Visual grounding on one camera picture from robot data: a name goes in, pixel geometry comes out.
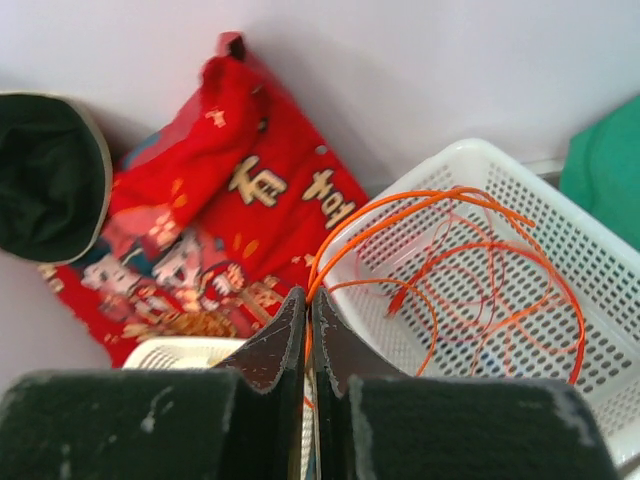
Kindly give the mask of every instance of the red cloth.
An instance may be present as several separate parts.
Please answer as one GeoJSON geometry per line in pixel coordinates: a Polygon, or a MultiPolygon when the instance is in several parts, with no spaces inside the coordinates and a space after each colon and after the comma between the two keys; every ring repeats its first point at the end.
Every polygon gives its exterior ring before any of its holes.
{"type": "Polygon", "coordinates": [[[114,366],[156,335],[252,335],[366,202],[241,37],[223,34],[219,50],[172,123],[117,169],[92,250],[42,267],[114,366]]]}

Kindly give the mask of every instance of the white plastic basket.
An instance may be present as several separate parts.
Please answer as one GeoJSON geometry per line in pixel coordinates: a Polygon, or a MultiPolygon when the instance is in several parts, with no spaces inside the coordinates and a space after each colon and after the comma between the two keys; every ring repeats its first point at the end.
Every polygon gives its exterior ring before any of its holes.
{"type": "MultiPolygon", "coordinates": [[[[464,140],[449,146],[378,198],[454,186],[482,189],[503,206],[536,222],[529,232],[576,294],[586,320],[585,358],[576,387],[592,406],[616,463],[628,461],[640,452],[640,254],[524,166],[482,140],[464,140]]],[[[407,200],[404,204],[417,201],[407,200]]],[[[349,239],[397,212],[399,206],[400,203],[393,203],[381,207],[348,227],[332,242],[320,266],[349,239]]],[[[479,207],[460,204],[455,213],[487,226],[479,207]]],[[[445,218],[444,213],[426,209],[381,231],[357,253],[345,256],[325,283],[331,287],[355,279],[384,277],[407,281],[423,265],[424,248],[445,218]]],[[[493,215],[491,223],[500,239],[519,239],[500,215],[493,215]]],[[[456,226],[447,242],[449,247],[460,245],[475,241],[472,236],[471,230],[456,226]]],[[[455,262],[481,278],[486,274],[486,260],[483,262],[473,252],[465,251],[455,257],[455,262]]],[[[544,270],[522,258],[507,258],[508,283],[504,287],[514,303],[522,305],[540,298],[544,270]]],[[[434,275],[430,282],[450,300],[470,295],[469,279],[465,281],[453,270],[434,275]]],[[[398,368],[415,374],[431,345],[431,332],[420,320],[428,323],[431,316],[424,304],[412,303],[409,295],[404,308],[393,319],[385,318],[390,296],[396,290],[393,285],[356,286],[336,290],[333,296],[356,333],[398,368]]],[[[566,346],[577,337],[571,312],[567,308],[559,314],[536,313],[522,324],[541,343],[566,346]]],[[[446,322],[447,313],[438,313],[446,322]]],[[[505,375],[501,366],[505,345],[504,337],[499,335],[486,342],[476,365],[478,376],[505,375]]],[[[510,345],[514,345],[510,347],[511,365],[525,377],[566,380],[574,365],[572,354],[548,355],[523,336],[513,334],[510,345]]],[[[446,346],[438,343],[424,375],[468,375],[474,348],[453,342],[446,346]]]]}
{"type": "MultiPolygon", "coordinates": [[[[211,368],[238,350],[246,340],[209,337],[158,337],[141,343],[127,358],[123,368],[180,370],[211,368]]],[[[304,394],[311,399],[305,377],[304,394]]],[[[312,448],[313,410],[302,411],[300,478],[304,479],[312,448]]]]}

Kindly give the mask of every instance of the tangled cable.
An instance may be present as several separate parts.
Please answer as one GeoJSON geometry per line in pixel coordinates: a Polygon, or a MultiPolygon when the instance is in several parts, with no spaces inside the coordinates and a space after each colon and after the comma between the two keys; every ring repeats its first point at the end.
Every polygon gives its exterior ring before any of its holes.
{"type": "MultiPolygon", "coordinates": [[[[420,255],[424,256],[424,261],[409,280],[404,281],[391,276],[358,279],[356,263],[354,272],[354,277],[356,278],[352,281],[332,285],[329,291],[334,292],[341,288],[379,284],[383,285],[382,290],[384,293],[375,293],[368,289],[366,293],[389,298],[386,315],[388,321],[394,321],[393,318],[400,311],[404,311],[408,315],[408,309],[413,309],[411,318],[419,320],[424,330],[430,332],[431,338],[427,354],[416,371],[417,376],[425,372],[436,353],[438,345],[442,342],[455,345],[477,344],[470,367],[470,375],[474,375],[477,370],[479,352],[495,335],[503,337],[506,343],[504,363],[506,372],[509,375],[515,368],[511,364],[510,352],[516,350],[516,347],[511,342],[515,336],[520,336],[539,351],[545,351],[551,355],[575,352],[575,362],[568,378],[568,383],[575,383],[580,374],[585,350],[584,317],[575,295],[545,256],[540,245],[523,228],[523,225],[534,227],[535,224],[519,213],[503,207],[491,195],[476,188],[456,187],[448,191],[424,190],[399,193],[372,202],[351,215],[331,232],[316,253],[309,275],[307,302],[311,302],[329,271],[345,255],[349,252],[355,252],[356,262],[361,261],[360,253],[362,251],[375,248],[375,244],[370,245],[375,235],[427,208],[431,209],[435,215],[443,217],[444,220],[435,227],[432,242],[420,252],[420,255]],[[420,201],[410,206],[401,205],[395,210],[392,209],[378,223],[355,234],[335,255],[329,258],[323,268],[318,268],[320,260],[331,242],[354,221],[380,207],[408,199],[420,199],[420,201]],[[468,218],[456,214],[454,208],[456,202],[481,207],[486,217],[485,227],[482,228],[468,218]],[[498,240],[493,230],[492,212],[498,213],[506,219],[508,225],[518,234],[521,241],[498,240]],[[477,241],[456,243],[454,232],[457,231],[459,233],[460,229],[467,229],[471,235],[476,237],[477,241]],[[447,243],[453,243],[453,245],[450,248],[445,248],[447,243]],[[461,262],[457,260],[458,257],[466,254],[486,256],[486,261],[483,264],[483,267],[486,268],[486,274],[483,277],[484,281],[489,283],[488,287],[482,285],[483,280],[477,274],[461,265],[461,262]],[[541,267],[547,273],[547,278],[544,281],[540,278],[538,285],[534,285],[534,288],[530,290],[530,292],[534,292],[536,291],[536,286],[546,284],[545,293],[536,297],[529,295],[530,298],[527,298],[529,302],[523,308],[517,308],[517,304],[522,303],[522,297],[515,299],[510,296],[509,292],[504,291],[505,285],[508,283],[509,259],[513,264],[513,257],[518,260],[525,259],[529,263],[541,267]],[[452,259],[456,259],[453,261],[453,265],[448,265],[447,262],[452,261],[452,259]],[[433,279],[441,274],[462,275],[466,279],[466,284],[469,288],[474,287],[477,291],[476,297],[467,298],[466,301],[454,302],[450,300],[447,295],[439,292],[434,285],[433,279]],[[540,342],[540,337],[536,339],[534,334],[527,331],[523,321],[533,314],[549,313],[563,305],[570,305],[571,310],[574,312],[578,326],[578,338],[573,344],[562,346],[562,348],[545,346],[540,342]],[[424,315],[421,314],[425,306],[431,317],[430,322],[424,320],[424,315]],[[477,310],[475,318],[471,320],[465,318],[465,315],[468,315],[470,310],[474,308],[477,310]],[[503,313],[506,318],[497,318],[499,317],[498,312],[506,312],[506,314],[503,313]],[[483,316],[485,320],[488,317],[488,320],[481,322],[483,316]]],[[[305,348],[307,358],[311,352],[311,341],[311,333],[309,332],[305,348]]]]}

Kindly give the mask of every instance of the teal fabric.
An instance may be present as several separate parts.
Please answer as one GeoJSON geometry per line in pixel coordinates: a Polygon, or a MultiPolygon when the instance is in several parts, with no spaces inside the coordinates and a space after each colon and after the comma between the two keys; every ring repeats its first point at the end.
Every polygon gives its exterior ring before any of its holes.
{"type": "Polygon", "coordinates": [[[86,119],[61,98],[0,95],[1,249],[66,262],[93,241],[111,170],[104,140],[86,119]]]}
{"type": "Polygon", "coordinates": [[[640,96],[571,140],[560,191],[640,250],[640,96]]]}

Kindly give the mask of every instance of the white basket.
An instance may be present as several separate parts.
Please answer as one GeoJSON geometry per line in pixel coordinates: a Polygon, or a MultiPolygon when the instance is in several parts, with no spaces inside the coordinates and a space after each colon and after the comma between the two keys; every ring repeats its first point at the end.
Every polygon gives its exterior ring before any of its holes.
{"type": "MultiPolygon", "coordinates": [[[[460,185],[482,189],[503,206],[536,222],[529,232],[569,283],[586,320],[585,359],[576,387],[592,406],[616,463],[629,460],[640,452],[640,254],[524,166],[482,140],[464,140],[449,146],[378,198],[460,185]]],[[[404,204],[417,201],[407,200],[404,204]]],[[[381,207],[348,227],[332,242],[320,266],[326,265],[328,258],[354,235],[390,212],[397,212],[399,206],[400,203],[393,203],[381,207]]],[[[475,206],[461,204],[455,213],[476,224],[486,219],[483,210],[475,206]]],[[[376,234],[358,253],[352,252],[338,262],[326,278],[327,286],[356,277],[407,281],[424,263],[423,249],[445,218],[444,213],[425,209],[376,234]]],[[[500,239],[519,239],[500,215],[493,215],[491,222],[500,239]]],[[[469,229],[454,227],[447,241],[451,241],[449,246],[460,245],[470,241],[471,236],[469,229]]],[[[486,261],[483,264],[483,259],[473,252],[466,250],[456,261],[482,277],[486,274],[486,261]]],[[[544,270],[516,257],[507,265],[509,283],[505,288],[511,289],[507,290],[510,298],[521,303],[541,294],[539,277],[544,270]]],[[[451,273],[434,275],[430,282],[449,299],[465,298],[471,292],[464,280],[451,273]]],[[[431,331],[423,327],[420,318],[429,322],[431,316],[426,306],[412,304],[409,295],[395,318],[385,318],[390,295],[396,289],[381,284],[357,286],[337,290],[333,296],[356,333],[398,368],[415,374],[431,344],[431,331]]],[[[577,336],[576,322],[569,312],[561,311],[560,318],[556,313],[536,312],[522,324],[535,332],[540,342],[564,346],[577,336]]],[[[439,317],[446,321],[443,311],[439,317]]],[[[511,365],[523,376],[568,378],[573,354],[547,355],[522,336],[513,335],[510,341],[515,345],[510,354],[511,365]]],[[[504,376],[500,365],[504,343],[499,337],[486,342],[477,364],[478,376],[504,376]]],[[[442,347],[439,343],[425,375],[468,375],[473,350],[469,345],[449,343],[442,347]]]]}
{"type": "MultiPolygon", "coordinates": [[[[211,368],[238,350],[246,340],[211,337],[158,337],[141,343],[127,358],[123,368],[180,370],[211,368]]],[[[311,399],[311,387],[305,377],[304,394],[311,399]]],[[[306,404],[302,411],[300,478],[309,464],[313,436],[313,410],[306,404]]]]}

